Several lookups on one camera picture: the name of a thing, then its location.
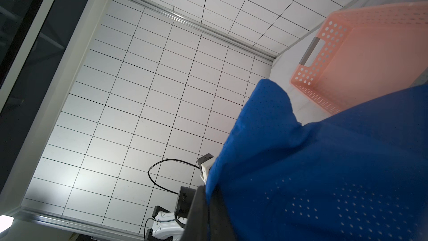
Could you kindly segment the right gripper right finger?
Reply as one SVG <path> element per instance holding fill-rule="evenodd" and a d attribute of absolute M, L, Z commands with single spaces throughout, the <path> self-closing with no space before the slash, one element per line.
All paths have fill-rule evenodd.
<path fill-rule="evenodd" d="M 219 187 L 216 187 L 211 195 L 209 203 L 209 227 L 211 241 L 237 241 Z"/>

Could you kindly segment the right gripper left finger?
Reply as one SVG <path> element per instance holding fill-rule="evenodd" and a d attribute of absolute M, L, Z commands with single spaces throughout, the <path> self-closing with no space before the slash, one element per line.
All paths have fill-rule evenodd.
<path fill-rule="evenodd" d="M 181 241 L 208 241 L 208 219 L 206 188 L 205 186 L 199 186 L 192 201 Z"/>

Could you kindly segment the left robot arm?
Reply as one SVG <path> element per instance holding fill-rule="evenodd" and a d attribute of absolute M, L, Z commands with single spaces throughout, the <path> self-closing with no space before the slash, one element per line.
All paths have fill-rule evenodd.
<path fill-rule="evenodd" d="M 158 205 L 155 206 L 151 216 L 152 227 L 147 229 L 144 226 L 145 241 L 180 241 L 195 195 L 195 189 L 181 186 L 173 212 Z"/>

